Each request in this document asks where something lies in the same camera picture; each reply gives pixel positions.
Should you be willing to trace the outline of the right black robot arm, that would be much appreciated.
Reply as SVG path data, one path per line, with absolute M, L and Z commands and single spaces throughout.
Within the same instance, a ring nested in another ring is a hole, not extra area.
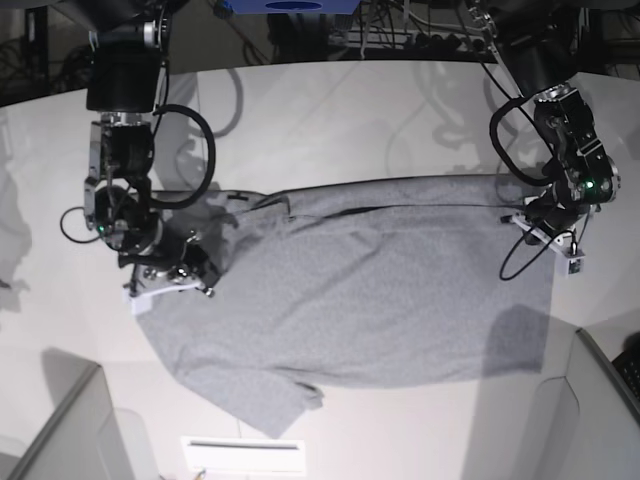
M 186 209 L 208 191 L 216 167 L 214 134 L 206 120 L 183 105 L 158 100 L 158 80 L 168 71 L 172 1 L 56 1 L 54 8 L 89 32 L 92 51 L 86 107 L 91 125 L 83 214 L 88 229 L 118 255 L 122 267 L 176 284 L 194 281 L 212 295 L 218 268 L 197 234 L 169 229 L 163 214 Z M 152 118 L 179 114 L 196 123 L 207 145 L 201 183 L 184 199 L 155 197 L 152 169 L 157 127 Z

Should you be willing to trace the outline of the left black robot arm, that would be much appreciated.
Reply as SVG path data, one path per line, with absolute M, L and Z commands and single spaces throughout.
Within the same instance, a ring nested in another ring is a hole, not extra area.
M 549 236 L 570 229 L 598 205 L 616 197 L 620 176 L 598 138 L 592 110 L 571 81 L 577 63 L 569 30 L 590 1 L 469 1 L 474 22 L 518 89 L 518 97 L 492 114 L 489 136 L 508 170 L 542 193 L 524 208 L 528 227 Z M 500 143 L 498 126 L 512 110 L 534 105 L 534 126 L 551 146 L 539 178 L 515 165 Z

